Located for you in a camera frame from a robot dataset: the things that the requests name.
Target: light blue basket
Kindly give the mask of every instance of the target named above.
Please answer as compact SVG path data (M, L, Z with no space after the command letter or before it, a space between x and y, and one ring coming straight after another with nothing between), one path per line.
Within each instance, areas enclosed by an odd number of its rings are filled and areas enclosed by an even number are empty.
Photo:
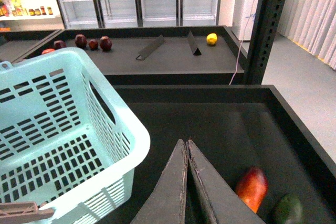
M90 224L131 197L149 134L83 50L2 62L0 111L2 203L46 201L55 214L34 223Z

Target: black shelf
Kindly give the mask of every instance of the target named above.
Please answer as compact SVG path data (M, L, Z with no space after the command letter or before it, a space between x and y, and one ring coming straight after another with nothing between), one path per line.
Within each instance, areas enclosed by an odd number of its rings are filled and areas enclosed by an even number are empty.
M299 196L305 223L336 223L336 164L273 86L116 90L147 128L151 148L135 168L131 198L98 224L130 223L158 182L177 140L190 136L231 188L249 166L263 169L269 191L258 216L267 224L272 224L273 206L286 193ZM185 223L197 223L192 192L187 195Z
M14 62L60 30L8 31L0 33L0 59Z
M202 52L200 56L193 55L190 49L187 38L190 31ZM215 47L206 43L209 33L218 34ZM236 69L234 53L238 52L238 41L227 27L221 26L64 30L16 61L39 56L43 50L52 48L55 40L75 47L77 34L84 34L88 40L102 36L112 39L110 52L86 49L111 84L228 84ZM145 60L136 60L139 51L159 35L163 35L164 43ZM245 51L242 55L241 59L246 59ZM239 65L235 83L242 82L243 74Z

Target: yellow lemon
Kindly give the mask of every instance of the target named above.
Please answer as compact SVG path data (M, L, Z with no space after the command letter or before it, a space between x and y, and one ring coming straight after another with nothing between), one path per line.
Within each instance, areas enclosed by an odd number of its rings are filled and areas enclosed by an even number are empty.
M208 36L206 36L206 42L209 45L215 45L217 42L217 35L216 34L209 34Z

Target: cable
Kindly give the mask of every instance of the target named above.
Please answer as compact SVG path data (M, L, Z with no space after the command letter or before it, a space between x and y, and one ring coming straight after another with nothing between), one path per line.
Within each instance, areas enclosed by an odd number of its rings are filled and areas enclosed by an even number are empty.
M253 0L253 2L252 2L251 12L250 12L250 15L249 15L249 17L248 17L248 20L247 20L247 22L246 22L246 25L245 25L245 28L244 28L244 31L243 31L243 39L240 41L239 50L238 50L238 55L237 55L237 62L236 62L236 71L235 71L234 74L232 75L232 78L231 78L231 81L230 81L229 85L232 84L232 81L233 81L233 79L234 79L236 73L238 72L238 65L239 65L240 51L241 51L241 47L242 47L243 42L244 42L244 36L245 36L246 27L247 27L247 25L248 25L248 22L250 21L251 15L252 15L254 2L255 2L255 0Z

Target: white curtain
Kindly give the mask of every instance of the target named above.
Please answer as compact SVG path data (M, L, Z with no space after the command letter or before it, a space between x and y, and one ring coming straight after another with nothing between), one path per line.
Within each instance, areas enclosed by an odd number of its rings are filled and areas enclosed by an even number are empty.
M336 69L336 0L286 0L278 32Z

